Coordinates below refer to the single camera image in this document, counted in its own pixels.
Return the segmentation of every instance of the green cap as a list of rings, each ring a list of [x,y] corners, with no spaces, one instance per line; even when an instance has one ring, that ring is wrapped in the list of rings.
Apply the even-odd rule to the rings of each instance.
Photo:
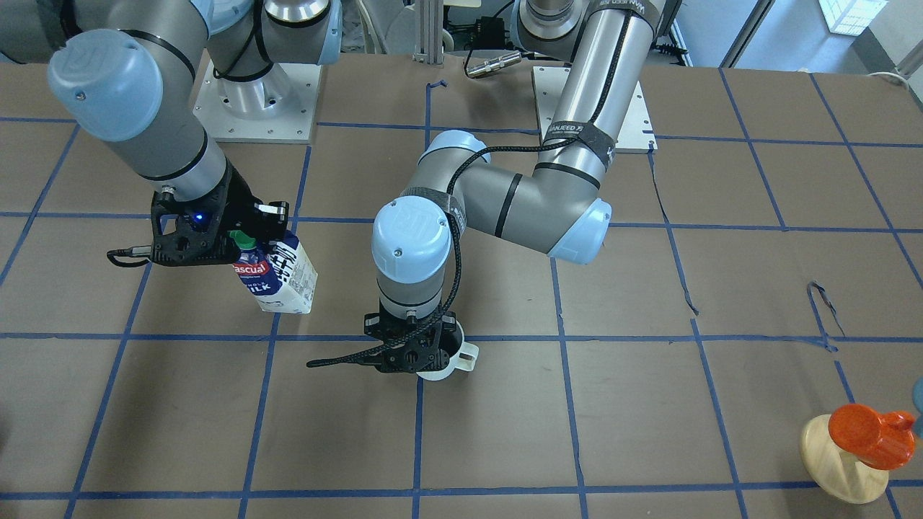
[[[251,250],[257,248],[257,240],[244,234],[244,231],[231,231],[228,236],[237,244],[241,250]]]

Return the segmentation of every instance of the orange mug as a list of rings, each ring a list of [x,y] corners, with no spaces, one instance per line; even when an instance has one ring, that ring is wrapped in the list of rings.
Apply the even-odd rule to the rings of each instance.
[[[865,465],[894,470],[914,455],[914,421],[906,411],[880,415],[867,405],[847,404],[830,416],[828,430],[840,449],[854,454]]]

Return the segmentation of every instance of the light blue joint cap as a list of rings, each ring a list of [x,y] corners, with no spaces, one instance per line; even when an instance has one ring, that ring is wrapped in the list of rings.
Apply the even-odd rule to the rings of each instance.
[[[109,142],[132,139],[149,127],[163,97],[153,56],[112,29],[68,40],[48,62],[48,85],[84,129]]]
[[[340,0],[330,2],[330,20],[327,22],[327,37],[320,48],[318,65],[332,65],[340,60],[343,41],[343,7]]]
[[[464,148],[472,152],[478,152],[486,148],[487,145],[477,139],[474,135],[461,130],[446,130],[429,143],[429,148],[423,153],[426,156],[431,151],[441,150],[443,148]],[[483,159],[490,163],[490,153],[486,153]]]
[[[593,261],[603,246],[611,219],[612,206],[602,199],[596,199],[552,247],[548,256],[579,265]]]
[[[509,15],[509,40],[520,49],[524,49],[525,47],[522,46],[522,40],[519,37],[520,2],[522,2],[522,0],[516,0],[516,3],[513,4],[512,13]]]
[[[923,413],[923,378],[914,384],[914,405],[917,407],[917,412]],[[923,438],[923,416],[917,416],[917,422],[914,423],[914,434]]]
[[[378,270],[402,284],[420,283],[446,263],[451,232],[436,203],[400,197],[381,208],[372,228],[372,258]]]
[[[250,12],[253,0],[214,0],[214,12],[211,15],[209,35],[214,36],[227,30]]]
[[[202,19],[205,20],[205,28],[208,29],[210,36],[211,17],[215,14],[215,0],[189,0],[189,2],[192,3],[198,13],[202,15]]]

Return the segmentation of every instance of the cable connector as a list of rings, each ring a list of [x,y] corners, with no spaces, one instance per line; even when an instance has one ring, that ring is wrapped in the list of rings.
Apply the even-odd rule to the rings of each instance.
[[[515,51],[504,54],[495,58],[488,59],[480,65],[471,66],[465,69],[465,74],[469,78],[482,78],[492,72],[497,72],[501,68],[516,65],[522,61],[522,52]]]

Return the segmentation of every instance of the robotic arm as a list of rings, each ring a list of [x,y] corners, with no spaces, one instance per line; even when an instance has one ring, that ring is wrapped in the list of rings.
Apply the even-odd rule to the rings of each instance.
[[[466,132],[439,134],[410,186],[374,223],[379,310],[366,315],[366,334],[383,344],[308,366],[355,363],[429,380],[470,370],[476,347],[464,342],[448,311],[465,227],[551,258],[580,264],[595,258],[612,214],[599,187],[663,6],[664,0],[518,0],[514,42],[573,64],[542,146],[488,148]],[[495,151],[538,151],[538,162],[531,176],[507,171],[490,163]],[[440,302],[450,246],[455,279]]]
[[[225,102],[270,116],[285,98],[278,62],[336,61],[340,0],[6,0],[0,53],[45,63],[54,95],[155,189],[149,247],[110,251],[166,266],[231,263],[227,233],[282,239],[288,203],[263,204],[187,106],[202,49]],[[260,89],[260,94],[241,92]],[[163,223],[173,217],[175,231]]]

